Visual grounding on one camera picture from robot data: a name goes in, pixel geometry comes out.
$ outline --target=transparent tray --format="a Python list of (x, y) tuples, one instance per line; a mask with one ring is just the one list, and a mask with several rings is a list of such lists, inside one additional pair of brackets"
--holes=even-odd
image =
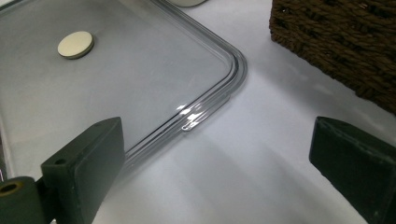
[[(163, 0), (22, 0), (0, 9), (9, 176), (40, 177), (46, 158), (112, 117), (122, 119), (131, 167), (206, 119), (246, 75), (236, 48)], [(57, 46), (76, 31), (95, 45), (66, 60)]]

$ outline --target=basket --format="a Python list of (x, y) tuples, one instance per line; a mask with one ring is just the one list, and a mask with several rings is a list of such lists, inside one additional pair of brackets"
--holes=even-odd
[(395, 0), (274, 0), (272, 40), (396, 114)]

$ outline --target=white table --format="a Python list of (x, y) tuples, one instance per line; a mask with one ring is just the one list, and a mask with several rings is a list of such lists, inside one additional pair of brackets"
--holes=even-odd
[(247, 81), (108, 197), (95, 224), (365, 223), (308, 160), (315, 118), (349, 122), (394, 146), (396, 119), (273, 43), (271, 4), (209, 0), (184, 9), (245, 54)]

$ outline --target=white round object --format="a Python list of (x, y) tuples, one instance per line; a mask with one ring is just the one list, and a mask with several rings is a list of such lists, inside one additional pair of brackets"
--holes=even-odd
[(194, 7), (203, 3), (206, 0), (168, 0), (178, 7)]
[(78, 31), (65, 37), (58, 46), (58, 52), (66, 59), (77, 59), (93, 48), (93, 37), (85, 31)]

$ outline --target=brown woven basket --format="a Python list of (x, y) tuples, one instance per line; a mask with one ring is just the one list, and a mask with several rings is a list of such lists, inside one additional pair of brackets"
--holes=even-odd
[(396, 114), (396, 0), (274, 0), (272, 39)]

